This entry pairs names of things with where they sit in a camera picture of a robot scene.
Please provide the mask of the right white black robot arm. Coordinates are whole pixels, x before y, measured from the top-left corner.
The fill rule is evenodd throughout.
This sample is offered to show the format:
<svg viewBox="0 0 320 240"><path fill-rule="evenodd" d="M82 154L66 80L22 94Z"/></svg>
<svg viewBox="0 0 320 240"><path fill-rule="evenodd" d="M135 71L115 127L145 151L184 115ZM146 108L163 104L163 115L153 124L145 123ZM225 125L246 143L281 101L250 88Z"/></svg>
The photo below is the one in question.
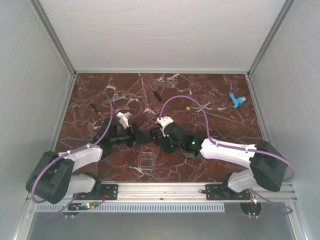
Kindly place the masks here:
<svg viewBox="0 0 320 240"><path fill-rule="evenodd" d="M284 157L267 141L249 145L212 141L187 133L175 122L151 129L149 140L167 154L179 152L186 159L215 159L244 167L243 171L229 174L221 186L221 193L227 199L255 187L280 191L288 167Z"/></svg>

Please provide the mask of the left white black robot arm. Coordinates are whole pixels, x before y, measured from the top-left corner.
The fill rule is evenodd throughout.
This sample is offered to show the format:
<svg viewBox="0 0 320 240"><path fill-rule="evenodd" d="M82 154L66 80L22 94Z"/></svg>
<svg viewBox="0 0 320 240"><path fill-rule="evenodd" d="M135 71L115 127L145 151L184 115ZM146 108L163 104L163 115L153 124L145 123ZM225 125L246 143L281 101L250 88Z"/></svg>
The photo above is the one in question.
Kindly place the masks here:
<svg viewBox="0 0 320 240"><path fill-rule="evenodd" d="M60 153L46 151L25 186L33 202L57 204L65 196L82 193L91 199L99 198L103 193L101 181L92 174L75 175L74 172L105 159L114 145L132 148L138 144L141 133L138 125L134 122L117 133L119 123L116 119L106 118L100 131L83 147Z"/></svg>

